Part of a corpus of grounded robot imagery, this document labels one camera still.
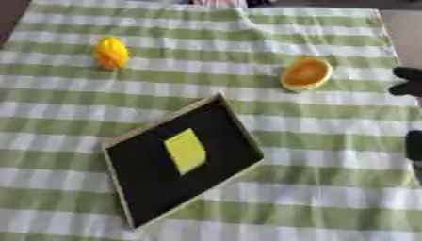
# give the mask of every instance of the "table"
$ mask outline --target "table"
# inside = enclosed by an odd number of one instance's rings
[[[91,46],[105,35],[128,45],[126,68],[95,68]],[[37,0],[0,55],[2,240],[422,238],[421,192],[403,153],[421,113],[385,92],[398,60],[377,10]],[[303,55],[330,61],[333,78],[287,92],[280,72]],[[132,233],[101,137],[217,91],[264,164]]]

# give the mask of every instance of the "yellow cube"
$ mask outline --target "yellow cube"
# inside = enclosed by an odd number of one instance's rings
[[[181,175],[205,162],[205,148],[190,128],[167,139],[165,145]]]

